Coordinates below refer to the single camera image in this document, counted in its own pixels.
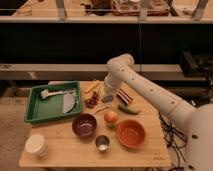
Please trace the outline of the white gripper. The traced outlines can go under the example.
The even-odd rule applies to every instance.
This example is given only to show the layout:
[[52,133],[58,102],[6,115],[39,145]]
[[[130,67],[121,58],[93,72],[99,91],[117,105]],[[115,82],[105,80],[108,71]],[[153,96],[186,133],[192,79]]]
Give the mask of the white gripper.
[[106,94],[114,96],[120,87],[120,81],[112,75],[107,75],[104,79],[104,86]]

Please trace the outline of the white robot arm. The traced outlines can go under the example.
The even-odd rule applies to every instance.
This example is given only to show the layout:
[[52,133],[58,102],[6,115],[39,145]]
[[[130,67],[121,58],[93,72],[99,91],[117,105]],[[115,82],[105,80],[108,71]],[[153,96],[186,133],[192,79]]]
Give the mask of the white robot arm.
[[213,171],[213,104],[194,107],[181,97],[140,76],[134,58],[123,54],[111,58],[104,85],[116,91],[124,82],[166,116],[187,136],[184,171]]

